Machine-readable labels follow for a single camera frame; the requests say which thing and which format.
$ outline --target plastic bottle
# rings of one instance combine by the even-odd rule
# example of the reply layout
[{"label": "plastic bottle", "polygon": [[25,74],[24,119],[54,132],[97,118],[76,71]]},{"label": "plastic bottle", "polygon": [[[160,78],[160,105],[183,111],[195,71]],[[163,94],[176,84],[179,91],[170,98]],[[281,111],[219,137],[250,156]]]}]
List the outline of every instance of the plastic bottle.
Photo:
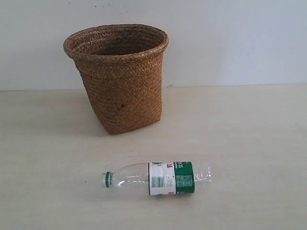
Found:
[{"label": "plastic bottle", "polygon": [[103,187],[136,196],[194,193],[211,181],[209,167],[190,161],[138,163],[102,175]]}]

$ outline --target wicker basket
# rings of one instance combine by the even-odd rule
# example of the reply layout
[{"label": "wicker basket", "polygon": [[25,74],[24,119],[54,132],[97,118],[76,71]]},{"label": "wicker basket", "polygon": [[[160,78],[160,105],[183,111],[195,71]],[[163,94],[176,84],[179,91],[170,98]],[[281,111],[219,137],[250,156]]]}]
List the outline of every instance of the wicker basket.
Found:
[{"label": "wicker basket", "polygon": [[147,25],[104,25],[64,42],[80,72],[92,108],[110,134],[148,126],[161,118],[165,32]]}]

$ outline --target basket rim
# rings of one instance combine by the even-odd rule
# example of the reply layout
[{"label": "basket rim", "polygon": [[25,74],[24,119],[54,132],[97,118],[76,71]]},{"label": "basket rim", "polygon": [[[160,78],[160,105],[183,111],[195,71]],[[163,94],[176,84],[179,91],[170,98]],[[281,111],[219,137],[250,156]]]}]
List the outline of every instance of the basket rim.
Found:
[{"label": "basket rim", "polygon": [[[163,36],[163,41],[151,48],[147,49],[141,52],[132,53],[132,54],[124,54],[124,55],[93,55],[93,54],[86,54],[86,53],[80,53],[72,50],[70,48],[70,43],[72,40],[75,40],[74,38],[79,35],[83,35],[85,33],[97,31],[100,28],[131,28],[131,27],[140,27],[144,29],[150,29],[150,30],[156,30],[158,33],[160,33]],[[169,42],[168,35],[161,29],[158,29],[156,27],[145,25],[145,24],[109,24],[109,25],[101,25],[101,26],[95,26],[90,27],[84,30],[80,30],[76,33],[71,34],[68,38],[65,39],[63,43],[64,51],[65,53],[72,58],[73,60],[78,61],[89,61],[89,62],[103,62],[103,63],[115,63],[115,62],[130,62],[135,61],[138,59],[143,59],[148,56],[156,55],[161,52],[164,52]]]}]

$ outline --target white table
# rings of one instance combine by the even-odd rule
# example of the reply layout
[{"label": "white table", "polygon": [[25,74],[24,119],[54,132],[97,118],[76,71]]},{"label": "white table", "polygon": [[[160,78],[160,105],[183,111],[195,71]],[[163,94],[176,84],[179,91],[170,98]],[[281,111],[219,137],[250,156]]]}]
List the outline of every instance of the white table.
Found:
[{"label": "white table", "polygon": [[[166,88],[162,120],[110,136],[85,91],[0,92],[1,230],[307,229],[307,85]],[[101,173],[205,161],[211,187],[110,198]]]}]

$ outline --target white label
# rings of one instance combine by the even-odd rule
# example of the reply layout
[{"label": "white label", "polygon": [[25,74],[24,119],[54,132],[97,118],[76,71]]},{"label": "white label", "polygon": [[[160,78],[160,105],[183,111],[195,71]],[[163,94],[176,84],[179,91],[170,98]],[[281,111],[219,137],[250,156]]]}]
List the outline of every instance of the white label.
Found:
[{"label": "white label", "polygon": [[170,195],[175,193],[174,163],[149,163],[149,194]]}]

